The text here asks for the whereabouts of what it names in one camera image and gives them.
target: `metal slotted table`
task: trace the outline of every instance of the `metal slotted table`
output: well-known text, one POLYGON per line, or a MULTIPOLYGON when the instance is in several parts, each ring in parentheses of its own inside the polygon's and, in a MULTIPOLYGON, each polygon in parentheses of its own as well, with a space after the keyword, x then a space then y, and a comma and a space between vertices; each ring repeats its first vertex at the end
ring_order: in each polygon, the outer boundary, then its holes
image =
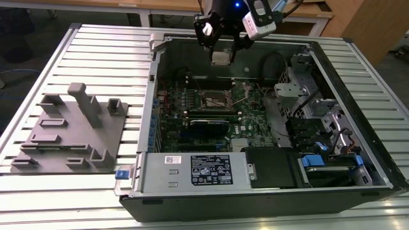
MULTIPOLYGON (((129 104, 117 165, 133 164, 149 76, 152 33, 192 35, 191 30, 103 25, 73 26, 51 57, 37 82, 0 139, 0 173, 11 171, 20 144, 41 114, 36 104, 44 93, 64 100, 71 82, 87 84, 87 93, 100 102, 119 97, 129 104)), ((272 35, 271 39, 305 40, 303 36, 272 35)), ((409 178, 409 112, 354 44, 339 38, 316 40, 329 56, 343 81, 380 139, 409 178)), ((8 229, 406 229, 409 193, 370 202, 339 214, 247 218, 199 222, 139 223, 113 194, 115 177, 105 175, 41 175, 0 177, 0 228, 8 229)))

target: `black cable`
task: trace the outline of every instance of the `black cable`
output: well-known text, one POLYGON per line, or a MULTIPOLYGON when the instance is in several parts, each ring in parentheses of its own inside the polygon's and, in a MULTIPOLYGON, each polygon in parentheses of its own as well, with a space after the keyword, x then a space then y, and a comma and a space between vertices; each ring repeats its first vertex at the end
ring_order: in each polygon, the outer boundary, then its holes
POLYGON ((345 131, 349 131, 349 128, 343 128, 337 134, 337 137, 335 138, 335 141, 333 141, 333 144, 332 144, 332 147, 331 147, 331 150, 328 151, 328 155, 333 155, 333 152, 335 152, 335 147, 337 146, 337 143, 339 143, 339 139, 340 139, 340 136, 341 134, 345 132, 345 131))
POLYGON ((203 9, 203 0, 197 0, 199 2, 199 6, 200 6, 200 12, 203 13, 203 15, 205 14, 204 9, 203 9))
POLYGON ((295 5, 295 7, 288 11, 285 12, 283 15, 284 15, 284 18, 287 18, 295 11, 296 9, 299 9, 300 5, 304 3, 304 0, 299 0, 299 3, 295 5))
POLYGON ((320 89, 317 89, 305 99, 305 101, 303 102, 303 104, 299 106, 299 108, 295 110, 293 112, 293 116, 296 116, 297 112, 301 111, 301 109, 304 108, 304 106, 312 101, 312 99, 316 97, 316 95, 319 94, 320 89))
POLYGON ((175 28, 175 27, 181 23, 181 21, 184 20, 184 18, 185 18, 185 16, 181 17, 179 23, 176 23, 175 25, 172 25, 171 28, 175 28))

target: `warning label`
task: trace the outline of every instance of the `warning label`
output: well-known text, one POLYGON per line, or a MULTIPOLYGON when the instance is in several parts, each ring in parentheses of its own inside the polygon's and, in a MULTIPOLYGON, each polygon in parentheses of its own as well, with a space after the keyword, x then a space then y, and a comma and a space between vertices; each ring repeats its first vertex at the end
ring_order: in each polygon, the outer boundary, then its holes
POLYGON ((229 155, 191 156, 192 184, 233 184, 229 155))

